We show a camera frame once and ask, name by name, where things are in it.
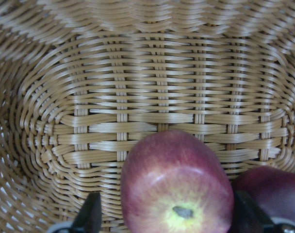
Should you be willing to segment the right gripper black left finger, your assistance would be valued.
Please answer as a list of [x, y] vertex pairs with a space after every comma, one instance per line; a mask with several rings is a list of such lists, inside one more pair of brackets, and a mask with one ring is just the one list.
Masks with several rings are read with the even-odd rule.
[[90, 193], [71, 225], [72, 233], [99, 233], [101, 230], [101, 196]]

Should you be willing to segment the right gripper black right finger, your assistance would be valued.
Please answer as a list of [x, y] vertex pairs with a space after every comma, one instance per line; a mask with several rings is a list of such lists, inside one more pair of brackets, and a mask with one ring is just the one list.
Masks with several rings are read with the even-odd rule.
[[233, 233], [273, 233], [271, 218], [245, 191], [234, 191]]

